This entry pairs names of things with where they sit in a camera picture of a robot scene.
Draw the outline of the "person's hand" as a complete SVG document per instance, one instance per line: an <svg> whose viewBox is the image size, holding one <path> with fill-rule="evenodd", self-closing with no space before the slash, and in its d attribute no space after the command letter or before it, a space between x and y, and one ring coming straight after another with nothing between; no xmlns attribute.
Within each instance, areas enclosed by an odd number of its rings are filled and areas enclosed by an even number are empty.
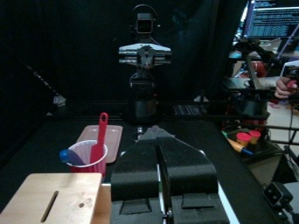
<svg viewBox="0 0 299 224"><path fill-rule="evenodd" d="M299 94L299 83L287 77L280 77L275 83L275 97L287 99L291 95Z"/></svg>

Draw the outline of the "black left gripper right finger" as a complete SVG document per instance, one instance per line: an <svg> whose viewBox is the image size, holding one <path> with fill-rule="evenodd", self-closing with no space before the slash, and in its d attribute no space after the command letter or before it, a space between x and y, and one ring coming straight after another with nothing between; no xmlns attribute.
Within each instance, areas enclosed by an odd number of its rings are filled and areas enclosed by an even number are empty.
<svg viewBox="0 0 299 224"><path fill-rule="evenodd" d="M155 151L170 224L230 224L207 156L175 137L159 137Z"/></svg>

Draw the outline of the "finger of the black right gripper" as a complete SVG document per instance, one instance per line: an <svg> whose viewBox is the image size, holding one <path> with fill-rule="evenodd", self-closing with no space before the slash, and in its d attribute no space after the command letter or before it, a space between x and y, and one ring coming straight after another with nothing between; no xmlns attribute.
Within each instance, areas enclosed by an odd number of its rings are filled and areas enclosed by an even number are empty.
<svg viewBox="0 0 299 224"><path fill-rule="evenodd" d="M150 68L152 66L154 51L148 46L142 47L138 51L138 65L142 68Z"/></svg>

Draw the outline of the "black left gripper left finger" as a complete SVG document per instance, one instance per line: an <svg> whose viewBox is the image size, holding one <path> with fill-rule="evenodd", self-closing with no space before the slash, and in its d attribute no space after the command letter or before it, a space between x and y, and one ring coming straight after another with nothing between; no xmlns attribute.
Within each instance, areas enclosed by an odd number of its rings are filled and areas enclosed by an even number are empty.
<svg viewBox="0 0 299 224"><path fill-rule="evenodd" d="M110 224L163 224L155 140L139 140L111 176Z"/></svg>

